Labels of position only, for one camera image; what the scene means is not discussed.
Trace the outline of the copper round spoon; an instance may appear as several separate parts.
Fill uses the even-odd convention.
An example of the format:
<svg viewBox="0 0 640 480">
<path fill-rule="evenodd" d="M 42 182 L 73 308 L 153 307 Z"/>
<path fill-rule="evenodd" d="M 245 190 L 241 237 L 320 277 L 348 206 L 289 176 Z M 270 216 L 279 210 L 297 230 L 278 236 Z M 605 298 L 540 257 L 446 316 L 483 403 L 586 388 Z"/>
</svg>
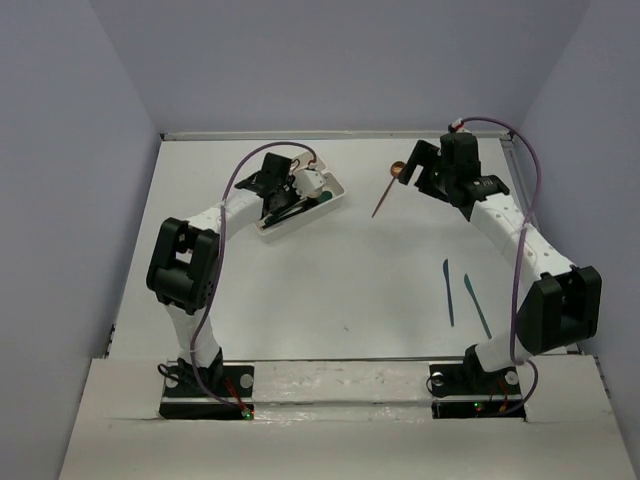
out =
<svg viewBox="0 0 640 480">
<path fill-rule="evenodd" d="M 404 169 L 404 167 L 406 166 L 406 164 L 402 161 L 396 161 L 394 162 L 391 167 L 390 167 L 390 175 L 391 175 L 391 180 L 388 183 L 388 185 L 386 186 L 385 190 L 383 191 L 380 199 L 378 200 L 373 213 L 371 214 L 371 218 L 374 218 L 379 210 L 381 209 L 383 203 L 385 202 L 386 198 L 388 197 L 392 187 L 394 186 L 394 184 L 396 183 L 396 180 L 398 179 L 400 173 L 402 172 L 402 170 Z"/>
</svg>

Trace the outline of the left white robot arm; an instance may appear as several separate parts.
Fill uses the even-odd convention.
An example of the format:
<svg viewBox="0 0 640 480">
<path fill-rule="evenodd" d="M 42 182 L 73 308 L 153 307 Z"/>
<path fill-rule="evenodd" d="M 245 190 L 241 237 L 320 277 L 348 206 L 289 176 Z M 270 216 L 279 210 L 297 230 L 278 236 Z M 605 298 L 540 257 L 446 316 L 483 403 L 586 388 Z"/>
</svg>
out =
<svg viewBox="0 0 640 480">
<path fill-rule="evenodd" d="M 232 173 L 219 203 L 187 220 L 169 217 L 160 226 L 146 286 L 171 318 L 179 345 L 179 379 L 198 394 L 215 392 L 223 376 L 223 352 L 209 313 L 226 242 L 302 199 L 294 176 L 299 164 L 268 152 L 260 169 L 247 178 L 240 180 L 238 170 Z"/>
</svg>

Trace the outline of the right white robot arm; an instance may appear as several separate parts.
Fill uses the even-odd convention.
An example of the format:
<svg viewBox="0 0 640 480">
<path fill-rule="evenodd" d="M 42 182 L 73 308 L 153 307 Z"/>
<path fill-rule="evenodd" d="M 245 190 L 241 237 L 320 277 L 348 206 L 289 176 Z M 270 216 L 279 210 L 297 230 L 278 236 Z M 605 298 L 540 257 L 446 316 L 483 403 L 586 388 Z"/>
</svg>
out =
<svg viewBox="0 0 640 480">
<path fill-rule="evenodd" d="M 497 372 L 595 336 L 602 278 L 559 253 L 529 223 L 507 185 L 484 175 L 477 138 L 447 133 L 438 144 L 416 142 L 397 176 L 406 185 L 458 209 L 513 267 L 515 300 L 508 332 L 469 347 L 457 379 L 482 392 Z"/>
</svg>

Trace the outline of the black measuring spoon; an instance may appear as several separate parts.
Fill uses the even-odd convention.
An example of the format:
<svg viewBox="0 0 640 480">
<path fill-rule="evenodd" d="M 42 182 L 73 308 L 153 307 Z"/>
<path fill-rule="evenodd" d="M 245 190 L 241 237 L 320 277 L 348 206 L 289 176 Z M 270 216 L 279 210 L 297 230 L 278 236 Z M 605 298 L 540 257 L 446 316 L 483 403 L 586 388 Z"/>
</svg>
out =
<svg viewBox="0 0 640 480">
<path fill-rule="evenodd" d="M 270 215 L 264 222 L 263 225 L 261 226 L 262 230 L 266 230 L 268 228 L 271 228 L 279 223 L 284 222 L 285 220 L 288 220 L 289 218 L 292 218 L 296 215 L 299 215 L 301 213 L 304 213 L 308 210 L 310 210 L 313 207 L 313 205 L 309 202 L 303 202 L 303 203 L 299 203 L 297 205 L 292 206 L 290 209 L 287 209 L 286 211 L 283 211 L 281 213 L 278 214 L 273 214 Z"/>
</svg>

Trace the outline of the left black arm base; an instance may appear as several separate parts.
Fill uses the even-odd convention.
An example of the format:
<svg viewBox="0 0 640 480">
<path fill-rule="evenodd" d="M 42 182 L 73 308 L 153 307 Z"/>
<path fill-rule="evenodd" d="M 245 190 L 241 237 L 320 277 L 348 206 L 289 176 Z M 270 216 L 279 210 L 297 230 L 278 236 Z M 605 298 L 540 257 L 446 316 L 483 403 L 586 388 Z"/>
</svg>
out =
<svg viewBox="0 0 640 480">
<path fill-rule="evenodd" d="M 254 419 L 255 367 L 223 363 L 222 353 L 210 368 L 194 369 L 183 359 L 159 363 L 163 378 L 158 414 L 166 420 L 244 421 Z"/>
</svg>

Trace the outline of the teal plastic knife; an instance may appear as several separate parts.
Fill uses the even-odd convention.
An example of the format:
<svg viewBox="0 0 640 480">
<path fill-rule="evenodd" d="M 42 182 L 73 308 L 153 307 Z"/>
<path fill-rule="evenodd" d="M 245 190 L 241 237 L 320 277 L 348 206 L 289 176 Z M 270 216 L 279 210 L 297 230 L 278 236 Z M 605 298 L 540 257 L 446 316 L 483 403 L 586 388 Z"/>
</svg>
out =
<svg viewBox="0 0 640 480">
<path fill-rule="evenodd" d="M 467 290 L 467 292 L 468 292 L 468 294 L 469 294 L 469 296 L 470 296 L 470 298 L 471 298 L 471 300 L 472 300 L 472 302 L 473 302 L 473 304 L 475 306 L 475 309 L 476 309 L 476 312 L 478 314 L 478 317 L 479 317 L 479 320 L 481 322 L 481 325 L 482 325 L 482 328 L 484 330 L 484 333 L 485 333 L 487 339 L 491 340 L 493 338 L 493 335 L 492 335 L 490 326 L 489 326 L 489 324 L 487 322 L 486 316 L 484 315 L 482 307 L 481 307 L 481 305 L 479 303 L 479 300 L 478 300 L 478 298 L 476 296 L 475 290 L 474 290 L 473 285 L 471 283 L 471 279 L 470 279 L 469 275 L 466 274 L 466 273 L 464 274 L 463 282 L 464 282 L 465 288 L 466 288 L 466 290 Z"/>
<path fill-rule="evenodd" d="M 447 308 L 449 315 L 449 323 L 451 328 L 455 326 L 455 316 L 454 316 L 454 306 L 453 306 L 453 298 L 452 298 L 452 290 L 451 290 L 451 281 L 450 281 L 450 270 L 449 270 L 449 259 L 446 258 L 442 264 L 443 277 L 445 281 L 446 287 L 446 298 L 447 298 Z"/>
</svg>

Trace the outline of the teal plastic spoon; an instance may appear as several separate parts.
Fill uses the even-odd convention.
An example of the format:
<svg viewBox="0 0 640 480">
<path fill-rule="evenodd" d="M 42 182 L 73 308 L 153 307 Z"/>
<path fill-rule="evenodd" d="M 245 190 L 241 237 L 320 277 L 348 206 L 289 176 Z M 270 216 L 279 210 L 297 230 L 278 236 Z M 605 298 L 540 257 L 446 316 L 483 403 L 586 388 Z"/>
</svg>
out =
<svg viewBox="0 0 640 480">
<path fill-rule="evenodd" d="M 320 204 L 323 204 L 332 199 L 333 199 L 333 193 L 331 191 L 323 191 L 321 195 L 318 197 L 318 202 Z"/>
</svg>

